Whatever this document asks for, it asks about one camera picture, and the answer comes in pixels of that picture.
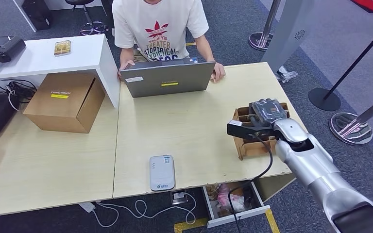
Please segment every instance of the white power bank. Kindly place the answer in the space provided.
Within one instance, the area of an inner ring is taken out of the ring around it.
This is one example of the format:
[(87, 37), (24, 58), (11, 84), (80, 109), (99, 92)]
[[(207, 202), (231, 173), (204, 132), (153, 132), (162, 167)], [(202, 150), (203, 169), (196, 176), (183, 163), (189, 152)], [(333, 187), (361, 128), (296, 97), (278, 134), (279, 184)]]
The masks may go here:
[(172, 156), (161, 155), (149, 159), (149, 186), (152, 191), (168, 190), (175, 187)]

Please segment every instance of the black cable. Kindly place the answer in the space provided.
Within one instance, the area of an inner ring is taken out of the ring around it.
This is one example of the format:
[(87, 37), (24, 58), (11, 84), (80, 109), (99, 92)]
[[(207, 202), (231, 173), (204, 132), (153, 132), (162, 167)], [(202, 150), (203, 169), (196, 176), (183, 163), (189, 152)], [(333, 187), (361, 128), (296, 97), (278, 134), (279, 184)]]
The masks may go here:
[(29, 103), (32, 97), (34, 96), (35, 92), (37, 91), (36, 86), (28, 81), (23, 79), (1, 79), (2, 81), (9, 81), (9, 83), (4, 88), (0, 85), (0, 89), (5, 91), (6, 94), (10, 94), (10, 91), (13, 91), (13, 96), (17, 97), (19, 103)]
[[(254, 121), (255, 121), (255, 118), (252, 116), (251, 117), (251, 122), (252, 124), (254, 125)], [(261, 172), (261, 174), (257, 175), (256, 177), (254, 177), (253, 179), (243, 183), (242, 185), (236, 187), (236, 188), (233, 188), (232, 190), (229, 191), (228, 193), (228, 200), (229, 200), (229, 204), (231, 205), (231, 209), (232, 209), (232, 214), (234, 214), (234, 218), (235, 218), (235, 223), (237, 225), (237, 228), (238, 228), (238, 232), (241, 233), (241, 229), (239, 228), (239, 224), (238, 224), (238, 219), (237, 219), (237, 215), (235, 213), (235, 210), (234, 210), (234, 207), (232, 205), (232, 201), (231, 201), (231, 194), (232, 192), (234, 192), (235, 190), (239, 189), (239, 188), (244, 188), (246, 186), (248, 186), (249, 184), (251, 184), (251, 182), (255, 181), (256, 179), (260, 178), (261, 176), (265, 175), (265, 173), (267, 173), (271, 166), (272, 166), (272, 161), (273, 161), (273, 158), (272, 158), (272, 151), (271, 151), (271, 148), (258, 136), (256, 135), (255, 133), (252, 134), (252, 137), (253, 138), (256, 138), (258, 141), (260, 141), (264, 146), (265, 148), (268, 150), (268, 153), (270, 154), (270, 164), (268, 165), (268, 167), (263, 171)]]

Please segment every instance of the white t-shirt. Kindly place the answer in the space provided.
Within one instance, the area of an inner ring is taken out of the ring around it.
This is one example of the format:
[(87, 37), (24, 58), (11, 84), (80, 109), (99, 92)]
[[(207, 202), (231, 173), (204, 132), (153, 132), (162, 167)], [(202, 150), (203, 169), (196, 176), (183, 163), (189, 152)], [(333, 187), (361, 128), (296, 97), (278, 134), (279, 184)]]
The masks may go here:
[(114, 0), (115, 45), (129, 49), (134, 41), (149, 60), (173, 60), (189, 56), (186, 27), (194, 38), (208, 31), (201, 0)]

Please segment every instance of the cable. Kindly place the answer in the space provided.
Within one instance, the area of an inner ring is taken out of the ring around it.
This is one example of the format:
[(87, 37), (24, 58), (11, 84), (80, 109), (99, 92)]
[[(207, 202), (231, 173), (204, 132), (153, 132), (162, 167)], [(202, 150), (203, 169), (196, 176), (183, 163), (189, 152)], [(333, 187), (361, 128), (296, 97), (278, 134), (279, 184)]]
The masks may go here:
[(117, 218), (115, 219), (115, 221), (114, 221), (113, 223), (109, 224), (108, 226), (105, 226), (105, 225), (103, 225), (103, 224), (99, 221), (99, 218), (98, 218), (98, 216), (97, 216), (97, 214), (96, 214), (96, 212), (95, 212), (95, 209), (92, 210), (92, 212), (95, 214), (95, 218), (97, 219), (97, 221), (98, 221), (98, 223), (99, 223), (99, 225), (100, 225), (101, 227), (105, 227), (105, 228), (107, 228), (107, 227), (111, 227), (112, 225), (114, 225), (114, 224), (118, 221), (118, 218), (119, 218), (119, 211), (118, 211), (117, 209), (115, 209), (115, 208), (112, 208), (112, 207), (103, 206), (103, 205), (100, 205), (100, 206), (102, 206), (102, 207), (104, 207), (104, 208), (107, 208), (107, 209), (115, 210), (115, 212), (117, 213)]
[[(170, 210), (170, 209), (181, 209), (181, 210), (185, 210), (185, 211), (188, 212), (188, 213), (185, 215), (185, 222), (186, 222), (187, 224), (189, 224), (189, 225), (192, 225), (192, 224), (194, 224), (195, 221), (196, 221), (196, 217), (195, 217), (195, 215), (194, 215), (194, 213), (193, 213), (192, 211), (193, 211), (193, 210), (195, 209), (195, 207), (197, 206), (197, 202), (196, 202), (195, 198), (194, 198), (192, 195), (190, 195), (189, 193), (184, 193), (184, 194), (190, 196), (190, 197), (194, 200), (194, 207), (193, 207), (191, 210), (186, 209), (186, 208), (183, 208), (183, 207), (179, 207), (179, 206), (172, 206), (172, 207), (169, 207), (169, 208), (167, 208), (167, 209), (165, 209), (165, 210), (161, 210), (161, 211), (159, 211), (158, 213), (156, 213), (156, 214), (153, 215), (153, 216), (146, 216), (146, 215), (145, 215), (146, 212), (147, 212), (147, 204), (146, 204), (146, 202), (145, 202), (144, 200), (136, 200), (136, 201), (135, 201), (135, 210), (136, 210), (136, 212), (138, 212), (138, 214), (140, 214), (139, 216), (136, 215), (134, 212), (132, 212), (132, 210), (130, 210), (130, 209), (129, 209), (128, 207), (126, 207), (126, 206), (123, 206), (123, 205), (114, 205), (114, 204), (103, 204), (103, 203), (97, 202), (97, 204), (98, 204), (99, 206), (102, 206), (102, 207), (104, 207), (104, 208), (108, 208), (108, 209), (113, 209), (113, 210), (115, 210), (115, 211), (117, 212), (117, 214), (118, 214), (118, 215), (117, 215), (117, 218), (115, 219), (115, 221), (114, 221), (112, 224), (107, 225), (107, 226), (103, 225), (103, 224), (99, 221), (98, 216), (97, 216), (97, 214), (95, 213), (95, 210), (92, 210), (92, 211), (94, 212), (95, 217), (96, 217), (96, 219), (97, 219), (99, 225), (102, 226), (102, 227), (110, 227), (110, 226), (114, 225), (114, 224), (117, 222), (118, 218), (119, 218), (119, 212), (118, 212), (118, 210), (115, 209), (115, 208), (112, 208), (112, 207), (110, 207), (110, 206), (115, 206), (115, 207), (118, 207), (118, 208), (124, 208), (124, 209), (126, 209), (127, 211), (129, 211), (129, 212), (130, 212), (134, 217), (136, 217), (136, 218), (142, 218), (142, 217), (145, 217), (145, 218), (149, 218), (149, 219), (154, 218), (154, 217), (156, 217), (158, 214), (163, 213), (163, 212), (165, 212), (165, 211), (167, 211), (167, 210)], [(138, 210), (138, 206), (137, 206), (138, 202), (142, 202), (142, 203), (144, 203), (145, 210), (144, 210), (143, 213), (141, 213), (141, 212)], [(192, 222), (188, 222), (188, 216), (189, 216), (189, 215), (192, 215), (192, 217), (194, 218), (194, 220), (193, 220)]]
[[(254, 121), (255, 121), (255, 118), (252, 116), (250, 117), (250, 120), (252, 122), (253, 125), (254, 124)], [(235, 190), (239, 189), (239, 188), (244, 188), (246, 186), (248, 186), (251, 182), (255, 181), (256, 179), (260, 178), (261, 176), (265, 175), (265, 173), (267, 173), (271, 166), (272, 166), (272, 162), (273, 162), (273, 157), (272, 157), (272, 151), (271, 151), (271, 148), (256, 134), (252, 134), (253, 138), (256, 138), (258, 141), (260, 141), (264, 146), (265, 148), (268, 150), (268, 153), (270, 154), (270, 164), (268, 165), (268, 167), (263, 171), (261, 172), (261, 174), (257, 175), (256, 177), (254, 177), (253, 179), (243, 183), (242, 185), (232, 189), (229, 191), (228, 193), (228, 200), (229, 200), (229, 204), (231, 205), (231, 209), (232, 209), (232, 213), (234, 214), (234, 218), (235, 218), (235, 223), (237, 225), (237, 228), (238, 228), (238, 232), (241, 233), (241, 229), (239, 228), (239, 224), (238, 224), (238, 219), (237, 219), (237, 215), (235, 213), (235, 210), (234, 210), (234, 207), (232, 205), (232, 201), (231, 201), (231, 193), (234, 192)]]
[(11, 95), (15, 96), (15, 91), (11, 90), (8, 86), (6, 86), (6, 88), (8, 88), (8, 91), (9, 91), (9, 94), (8, 94), (8, 101), (9, 103), (11, 104), (12, 108), (15, 109), (17, 112), (19, 112), (19, 109), (17, 109), (13, 104), (12, 104), (12, 101), (11, 101)]
[(0, 94), (7, 94), (9, 103), (17, 111), (19, 109), (15, 107), (12, 101), (16, 100), (18, 103), (29, 103), (37, 91), (36, 86), (28, 80), (0, 79), (0, 82), (4, 81), (9, 83), (5, 85), (0, 84)]

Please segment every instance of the robotic arm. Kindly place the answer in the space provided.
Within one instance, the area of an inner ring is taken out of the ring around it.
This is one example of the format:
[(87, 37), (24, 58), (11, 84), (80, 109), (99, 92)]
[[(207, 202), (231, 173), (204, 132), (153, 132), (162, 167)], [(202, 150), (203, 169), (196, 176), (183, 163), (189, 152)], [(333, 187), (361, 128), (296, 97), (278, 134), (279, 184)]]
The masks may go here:
[(317, 139), (306, 133), (277, 100), (250, 103), (252, 127), (237, 122), (227, 125), (229, 135), (252, 138), (272, 133), (277, 138), (276, 155), (323, 209), (337, 233), (373, 233), (373, 202), (356, 191), (340, 175), (332, 157)]

